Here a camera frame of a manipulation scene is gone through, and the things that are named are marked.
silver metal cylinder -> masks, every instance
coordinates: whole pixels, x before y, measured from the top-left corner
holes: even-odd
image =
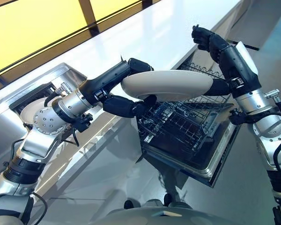
[[[65,96],[58,104],[64,113],[73,119],[92,107],[78,89]]]
[[[270,105],[260,89],[239,96],[236,98],[236,101],[246,113],[251,113]]]
[[[33,126],[45,135],[58,134],[66,124],[52,107],[45,107],[37,111],[33,117]]]

wire rack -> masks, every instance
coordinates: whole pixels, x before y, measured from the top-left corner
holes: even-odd
[[[206,70],[193,63],[178,69],[223,78],[218,72]],[[186,101],[157,103],[138,119],[140,140],[173,156],[191,160],[210,133],[216,116],[229,99],[228,96],[200,96]]]

gray floor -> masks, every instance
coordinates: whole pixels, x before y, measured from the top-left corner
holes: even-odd
[[[257,68],[264,91],[281,90],[281,18],[260,51],[249,50]],[[126,198],[136,204],[157,198],[163,200],[172,193],[195,210],[211,213],[243,225],[273,225],[272,207],[276,206],[271,185],[257,152],[254,137],[242,126],[214,188],[192,178],[186,178],[154,159],[155,168],[142,160],[128,172],[122,189],[117,190],[105,209],[121,208]]]

cable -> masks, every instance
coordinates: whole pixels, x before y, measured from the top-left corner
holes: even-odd
[[[51,93],[46,99],[45,99],[45,102],[44,102],[44,107],[47,107],[48,106],[48,103],[54,99],[55,97],[59,96],[59,94],[57,94],[56,92],[53,92]]]
[[[10,159],[9,159],[9,161],[13,160],[13,158],[14,158],[14,155],[15,155],[15,144],[18,143],[18,142],[21,142],[21,141],[24,141],[24,139],[19,139],[17,141],[14,141],[11,144]]]
[[[45,207],[45,209],[44,209],[44,211],[43,211],[43,214],[42,214],[41,217],[38,219],[38,221],[34,224],[34,225],[38,225],[38,224],[42,221],[42,219],[44,218],[44,216],[46,215],[46,212],[47,212],[47,210],[48,210],[48,204],[47,204],[47,202],[44,200],[44,198],[42,198],[42,197],[41,197],[40,195],[38,195],[37,193],[33,192],[32,194],[33,194],[34,196],[38,197],[39,200],[41,200],[41,201],[43,202],[44,207]]]
[[[75,142],[72,142],[72,141],[68,141],[68,140],[61,140],[62,142],[67,142],[67,143],[70,143],[70,144],[73,144],[73,145],[76,145],[77,146],[77,144],[75,143]]]
[[[74,138],[74,140],[76,142],[77,147],[79,147],[79,142],[78,142],[78,139],[76,137],[76,133],[75,133],[75,128],[74,127],[72,128],[72,134],[73,134],[73,138]]]
[[[18,143],[18,142],[21,142],[21,141],[23,141],[23,140],[24,140],[24,139],[19,139],[19,140],[16,140],[16,141],[12,142],[12,144],[11,144],[11,150],[10,150],[10,158],[9,158],[9,161],[6,162],[7,165],[6,165],[3,169],[0,169],[0,173],[2,173],[3,171],[5,171],[5,170],[6,170],[6,167],[7,167],[8,164],[9,164],[9,162],[11,162],[11,160],[13,160],[14,154],[15,154],[15,144]]]
[[[265,115],[262,115],[260,118],[258,118],[257,120],[255,121],[251,121],[251,122],[248,122],[248,123],[256,123],[258,121],[260,121],[261,119],[267,117],[267,116],[271,116],[271,115],[277,115],[277,116],[281,116],[281,113],[278,113],[278,112],[271,112],[271,113],[268,113],[268,114],[265,114]],[[281,168],[280,168],[280,164],[278,162],[278,155],[279,153],[281,152],[281,144],[276,148],[276,150],[274,151],[274,154],[273,154],[273,160],[274,160],[274,164],[276,166],[276,169],[278,172],[281,173]]]
[[[78,142],[78,139],[76,137],[76,133],[75,133],[75,128],[74,127],[72,128],[72,134],[73,134],[73,138],[74,138],[75,142],[68,141],[68,140],[65,140],[65,139],[62,139],[61,141],[62,142],[67,142],[67,143],[70,143],[70,144],[73,144],[73,145],[76,145],[77,147],[79,147],[79,142]]]

dishwasher door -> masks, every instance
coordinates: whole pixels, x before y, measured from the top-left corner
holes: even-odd
[[[222,78],[192,63],[179,69]],[[213,187],[240,129],[228,119],[229,97],[157,103],[138,119],[143,153]]]

